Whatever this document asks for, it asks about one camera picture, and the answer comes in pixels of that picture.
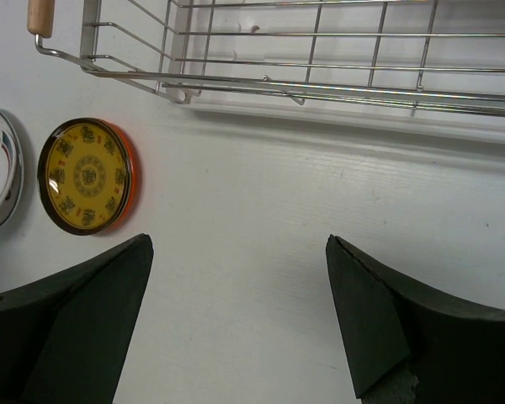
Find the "yellow and black tin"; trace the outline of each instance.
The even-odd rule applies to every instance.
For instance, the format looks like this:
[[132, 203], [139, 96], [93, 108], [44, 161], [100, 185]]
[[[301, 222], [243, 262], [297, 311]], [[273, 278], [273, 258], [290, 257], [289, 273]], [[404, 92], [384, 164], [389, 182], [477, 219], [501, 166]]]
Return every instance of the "yellow and black tin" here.
[[41, 151], [43, 206], [63, 230], [86, 236], [110, 228], [134, 201], [138, 172], [124, 132], [95, 118], [69, 120]]

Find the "wooden handle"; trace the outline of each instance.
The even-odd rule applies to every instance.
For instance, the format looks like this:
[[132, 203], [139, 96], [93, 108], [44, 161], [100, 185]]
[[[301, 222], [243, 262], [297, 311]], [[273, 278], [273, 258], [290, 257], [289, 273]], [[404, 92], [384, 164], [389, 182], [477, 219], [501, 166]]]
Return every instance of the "wooden handle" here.
[[52, 36], [55, 0], [28, 1], [28, 31], [43, 38]]

